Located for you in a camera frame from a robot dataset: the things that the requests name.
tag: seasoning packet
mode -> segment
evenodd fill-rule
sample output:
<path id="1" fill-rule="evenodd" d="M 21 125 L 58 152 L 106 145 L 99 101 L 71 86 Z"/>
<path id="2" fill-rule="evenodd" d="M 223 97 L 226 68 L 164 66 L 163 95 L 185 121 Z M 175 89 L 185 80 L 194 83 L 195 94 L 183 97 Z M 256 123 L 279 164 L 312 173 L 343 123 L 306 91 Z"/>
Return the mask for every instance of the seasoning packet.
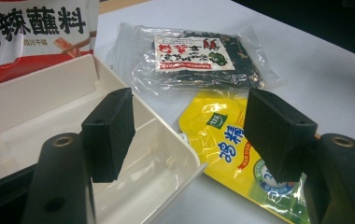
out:
<path id="1" fill-rule="evenodd" d="M 248 91 L 279 82 L 253 29 L 226 35 L 122 23 L 106 61 L 133 89 L 156 95 L 165 90 Z"/>
<path id="2" fill-rule="evenodd" d="M 207 175 L 290 223 L 309 223 L 305 177 L 276 182 L 245 137 L 246 106 L 242 94 L 200 91 L 179 118 L 182 135 Z"/>
<path id="3" fill-rule="evenodd" d="M 99 1 L 0 0 L 0 83 L 92 53 Z"/>

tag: brand logo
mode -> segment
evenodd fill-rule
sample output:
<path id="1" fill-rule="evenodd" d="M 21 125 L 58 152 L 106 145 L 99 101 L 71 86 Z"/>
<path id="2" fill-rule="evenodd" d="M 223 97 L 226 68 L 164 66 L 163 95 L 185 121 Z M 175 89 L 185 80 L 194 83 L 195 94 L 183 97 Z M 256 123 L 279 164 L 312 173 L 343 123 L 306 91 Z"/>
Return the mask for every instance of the brand logo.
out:
<path id="1" fill-rule="evenodd" d="M 218 113 L 213 113 L 212 118 L 210 118 L 210 120 L 206 124 L 217 129 L 221 129 L 226 120 L 227 116 Z"/>
<path id="2" fill-rule="evenodd" d="M 286 195 L 290 194 L 294 188 L 292 182 L 277 183 L 262 159 L 259 159 L 254 165 L 253 174 L 256 182 L 268 193 Z"/>

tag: red and white package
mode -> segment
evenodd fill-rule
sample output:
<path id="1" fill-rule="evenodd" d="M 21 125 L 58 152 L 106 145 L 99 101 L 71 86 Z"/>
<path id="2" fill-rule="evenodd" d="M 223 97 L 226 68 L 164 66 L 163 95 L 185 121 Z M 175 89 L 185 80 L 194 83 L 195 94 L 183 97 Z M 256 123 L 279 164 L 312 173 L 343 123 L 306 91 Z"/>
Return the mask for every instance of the red and white package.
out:
<path id="1" fill-rule="evenodd" d="M 99 0 L 0 0 L 0 83 L 93 53 Z"/>

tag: white label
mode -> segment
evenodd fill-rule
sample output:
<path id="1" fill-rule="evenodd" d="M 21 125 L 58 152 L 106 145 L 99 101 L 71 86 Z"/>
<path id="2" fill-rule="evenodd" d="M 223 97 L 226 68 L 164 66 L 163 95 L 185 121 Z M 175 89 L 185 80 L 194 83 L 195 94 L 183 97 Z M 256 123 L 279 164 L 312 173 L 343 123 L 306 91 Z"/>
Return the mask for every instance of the white label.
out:
<path id="1" fill-rule="evenodd" d="M 154 37 L 157 72 L 235 70 L 218 38 Z"/>

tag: seaweed package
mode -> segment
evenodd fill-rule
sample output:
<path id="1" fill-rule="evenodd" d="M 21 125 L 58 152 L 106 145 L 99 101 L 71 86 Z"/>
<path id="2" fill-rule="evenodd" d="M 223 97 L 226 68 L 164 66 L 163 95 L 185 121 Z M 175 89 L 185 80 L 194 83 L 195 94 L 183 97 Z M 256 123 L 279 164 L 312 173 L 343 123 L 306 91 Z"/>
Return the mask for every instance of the seaweed package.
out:
<path id="1" fill-rule="evenodd" d="M 182 136 L 207 175 L 289 223 L 309 223 L 305 177 L 276 182 L 245 137 L 246 105 L 242 95 L 200 91 L 179 118 Z"/>
<path id="2" fill-rule="evenodd" d="M 248 44 L 253 49 L 250 57 L 244 42 L 240 35 L 123 23 L 109 62 L 132 87 L 156 94 L 164 90 L 247 91 L 278 82 L 265 55 L 256 55 L 263 52 Z M 253 56 L 262 61 L 252 61 Z"/>

